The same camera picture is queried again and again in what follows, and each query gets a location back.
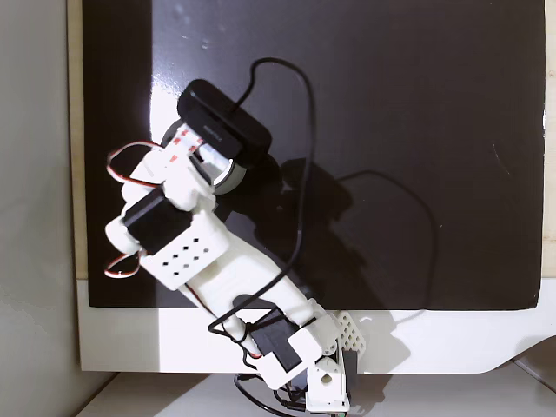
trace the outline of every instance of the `white robotic arm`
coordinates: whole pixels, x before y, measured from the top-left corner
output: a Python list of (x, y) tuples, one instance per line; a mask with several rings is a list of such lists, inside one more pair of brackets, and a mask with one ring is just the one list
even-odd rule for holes
[[(138, 142), (153, 149), (129, 178), (110, 166), (121, 149), (110, 155), (107, 168), (124, 183), (126, 204), (121, 215), (106, 226), (106, 235), (123, 256), (137, 254), (139, 265), (164, 286), (179, 290), (212, 319), (221, 321), (223, 329), (212, 331), (240, 344), (244, 363), (271, 389), (278, 390), (307, 370), (305, 408), (315, 413), (346, 413), (344, 356), (347, 351), (355, 352), (354, 361), (350, 355), (350, 366), (353, 369), (354, 363), (356, 368), (357, 353), (365, 348), (361, 333), (347, 312), (341, 312), (341, 317), (325, 312), (287, 276), (276, 281), (280, 268), (218, 219), (213, 212), (215, 193), (232, 189), (245, 169), (204, 142), (196, 131), (207, 126), (204, 122), (199, 126), (194, 129), (184, 123), (164, 148)], [(205, 130), (222, 139), (213, 129)], [(105, 272), (115, 278), (132, 275)], [(253, 295), (270, 282), (274, 285), (259, 297), (275, 305), (268, 314), (247, 324), (230, 314), (237, 297)]]

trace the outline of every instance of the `white wall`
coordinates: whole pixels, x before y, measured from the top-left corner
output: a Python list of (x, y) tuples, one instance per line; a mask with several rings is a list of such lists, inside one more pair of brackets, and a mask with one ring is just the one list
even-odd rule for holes
[(0, 415), (69, 416), (76, 347), (64, 0), (0, 1)]

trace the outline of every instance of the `glossy black surface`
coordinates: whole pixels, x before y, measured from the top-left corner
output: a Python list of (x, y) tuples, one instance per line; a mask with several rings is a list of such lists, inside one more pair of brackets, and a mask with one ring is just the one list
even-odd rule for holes
[[(262, 56), (297, 64), (315, 87), (319, 142), (293, 276), (305, 290), (325, 308), (536, 305), (541, 0), (83, 0), (83, 14), (92, 306), (187, 305), (145, 272), (103, 276), (117, 255), (103, 226), (122, 207), (106, 154), (162, 136), (196, 78), (239, 97)], [(280, 262), (293, 247), (307, 103), (286, 69), (258, 78), (244, 108), (272, 134), (272, 159), (219, 209)]]

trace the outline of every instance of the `hole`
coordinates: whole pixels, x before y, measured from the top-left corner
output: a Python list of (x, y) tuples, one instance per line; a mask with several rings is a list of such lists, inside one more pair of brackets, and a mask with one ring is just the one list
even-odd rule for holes
[(328, 385), (332, 382), (332, 377), (329, 374), (324, 374), (321, 378), (322, 385)]

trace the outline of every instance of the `robotic arm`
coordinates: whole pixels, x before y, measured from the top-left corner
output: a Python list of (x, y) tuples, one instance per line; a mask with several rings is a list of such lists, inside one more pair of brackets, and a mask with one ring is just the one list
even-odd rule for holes
[[(228, 314), (238, 296), (254, 294), (281, 273), (270, 258), (229, 232), (214, 213), (215, 195), (236, 186), (269, 147), (266, 130), (243, 110), (235, 109), (231, 116), (230, 104), (211, 84), (192, 82), (178, 102), (182, 125), (165, 147), (134, 143), (153, 149), (130, 178), (110, 166), (121, 149), (109, 156), (107, 167), (124, 183), (126, 201), (121, 215), (105, 228), (110, 242), (123, 256), (137, 254), (139, 266), (213, 320)], [(346, 363), (356, 372), (357, 354), (365, 349), (349, 314), (327, 313), (287, 276), (260, 298), (275, 308), (255, 323), (229, 314), (223, 331), (214, 333), (241, 345), (244, 363), (271, 389), (307, 371), (306, 409), (346, 413)]]

